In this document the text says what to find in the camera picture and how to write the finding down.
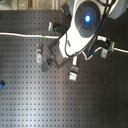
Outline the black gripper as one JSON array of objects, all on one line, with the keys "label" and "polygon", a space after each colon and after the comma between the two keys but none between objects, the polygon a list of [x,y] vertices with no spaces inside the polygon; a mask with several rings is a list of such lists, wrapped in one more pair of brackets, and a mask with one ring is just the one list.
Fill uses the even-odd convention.
[{"label": "black gripper", "polygon": [[[57,40],[53,41],[48,45],[48,49],[50,51],[50,54],[53,56],[48,57],[41,65],[41,70],[43,72],[46,72],[53,63],[55,63],[56,67],[60,69],[62,66],[64,66],[66,63],[70,61],[70,58],[63,58],[61,55],[61,52],[59,50],[59,43]],[[69,79],[72,81],[75,81],[77,79],[79,68],[77,66],[72,65],[71,70],[69,73]]]}]

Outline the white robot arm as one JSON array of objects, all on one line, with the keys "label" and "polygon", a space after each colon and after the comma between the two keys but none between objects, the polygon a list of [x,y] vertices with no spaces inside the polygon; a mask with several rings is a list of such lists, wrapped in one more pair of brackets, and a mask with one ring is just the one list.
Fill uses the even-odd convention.
[{"label": "white robot arm", "polygon": [[114,43],[99,31],[107,18],[117,19],[128,7],[128,0],[70,0],[69,26],[49,23],[49,31],[61,34],[56,43],[63,58],[73,59],[70,80],[76,80],[78,66],[77,57],[83,54],[86,61],[98,50],[114,51]]}]

